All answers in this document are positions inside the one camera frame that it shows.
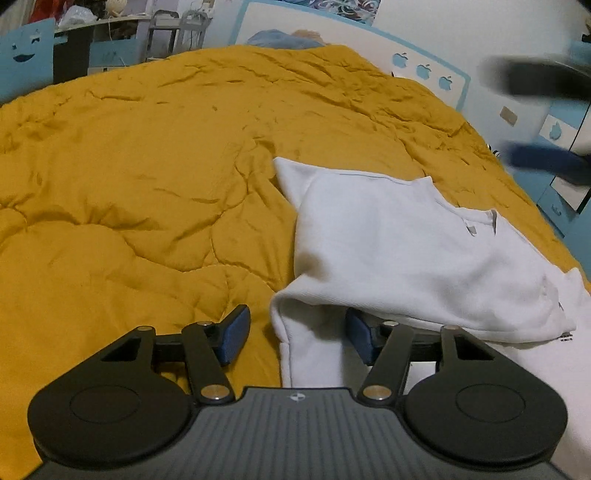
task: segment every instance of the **yellow blanket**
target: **yellow blanket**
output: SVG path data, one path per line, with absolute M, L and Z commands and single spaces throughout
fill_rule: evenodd
M 268 304 L 293 275 L 296 214 L 276 155 L 431 175 L 577 266 L 459 113 L 345 47 L 203 50 L 48 87 L 0 109 L 2 480 L 39 462 L 35 392 L 138 325 L 174 333 L 246 303 L 229 378 L 280 384 Z

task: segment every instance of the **blue cloth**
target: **blue cloth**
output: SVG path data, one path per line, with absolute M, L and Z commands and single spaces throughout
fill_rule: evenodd
M 311 38 L 295 37 L 279 30 L 262 30 L 250 37 L 246 44 L 255 47 L 285 48 L 287 50 L 305 50 L 324 46 Z

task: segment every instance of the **headboard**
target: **headboard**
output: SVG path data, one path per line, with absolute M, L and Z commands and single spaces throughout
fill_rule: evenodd
M 326 11 L 275 0 L 244 0 L 230 43 L 244 44 L 257 32 L 272 29 L 318 33 L 325 43 L 346 45 L 384 72 L 416 80 L 462 110 L 468 74 L 402 38 Z

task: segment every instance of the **wall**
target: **wall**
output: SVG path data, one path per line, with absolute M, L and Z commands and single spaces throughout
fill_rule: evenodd
M 216 0 L 204 46 L 227 45 L 241 0 Z M 472 77 L 463 114 L 488 143 L 527 141 L 539 131 L 548 102 L 517 101 L 491 92 L 479 65 L 491 55 L 567 53 L 586 32 L 587 12 L 576 0 L 382 0 L 374 27 L 401 37 Z M 518 115 L 511 127 L 503 106 Z

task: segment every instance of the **wall outlet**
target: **wall outlet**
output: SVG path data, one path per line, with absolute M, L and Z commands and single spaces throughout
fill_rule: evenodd
M 514 127 L 517 123 L 517 115 L 509 110 L 506 106 L 504 106 L 503 110 L 501 110 L 501 118 L 512 127 Z

